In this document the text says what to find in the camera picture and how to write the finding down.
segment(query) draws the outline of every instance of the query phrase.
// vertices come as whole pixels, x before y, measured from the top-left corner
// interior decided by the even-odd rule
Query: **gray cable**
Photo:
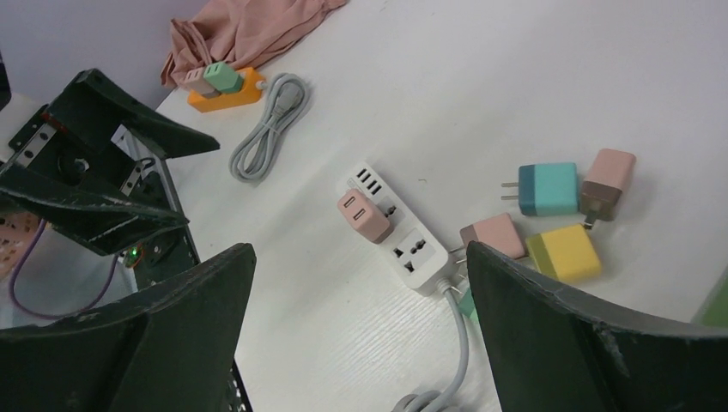
[[[460,362],[458,363],[458,371],[455,373],[455,377],[452,379],[450,385],[447,386],[442,393],[437,391],[427,391],[419,396],[408,395],[399,401],[392,412],[456,412],[459,410],[456,407],[447,408],[446,405],[455,395],[455,392],[460,389],[460,385],[462,385],[465,380],[465,373],[468,371],[470,348],[468,346],[468,331],[465,329],[463,315],[460,314],[458,302],[455,300],[455,295],[452,294],[452,290],[450,290],[449,287],[450,286],[447,286],[447,289],[442,290],[444,287],[440,284],[438,285],[438,289],[447,299],[447,303],[450,304],[452,315],[455,317],[455,324],[458,326],[458,340],[460,341]]]
[[[270,168],[278,138],[306,108],[310,89],[298,76],[281,73],[268,83],[268,96],[260,121],[230,156],[230,174],[241,182],[255,182]],[[246,160],[254,150],[252,160]]]

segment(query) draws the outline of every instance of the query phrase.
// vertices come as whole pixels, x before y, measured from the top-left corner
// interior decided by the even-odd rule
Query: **screw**
[[[73,160],[73,166],[76,167],[76,170],[79,173],[84,173],[89,168],[91,168],[91,166],[88,164],[88,162],[86,161],[86,159],[83,159],[83,158],[74,159]]]

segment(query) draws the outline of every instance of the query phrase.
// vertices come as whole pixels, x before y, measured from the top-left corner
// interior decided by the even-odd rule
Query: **pink basket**
[[[0,280],[4,279],[21,258],[38,230],[40,219],[30,213],[0,217]]]

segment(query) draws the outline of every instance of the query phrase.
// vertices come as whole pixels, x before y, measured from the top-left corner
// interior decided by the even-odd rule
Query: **metal bracket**
[[[142,177],[142,170],[144,170],[144,164],[143,161],[138,161],[134,164],[134,168],[131,169],[131,173],[129,173],[129,177],[126,178],[123,184],[121,184],[121,187],[119,187],[119,191],[121,191],[124,196],[129,196],[131,191],[134,189],[134,186],[137,185],[139,182],[139,178]]]
[[[43,150],[55,134],[56,129],[48,123],[40,126],[38,131],[30,138],[25,148],[21,149],[21,153],[15,162],[23,167],[30,166],[33,163],[33,159],[38,156],[38,153]]]

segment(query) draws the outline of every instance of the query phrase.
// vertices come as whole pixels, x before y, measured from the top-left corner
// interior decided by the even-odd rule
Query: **yellow charger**
[[[530,236],[525,244],[536,269],[561,282],[574,283],[602,273],[597,251],[581,225]]]

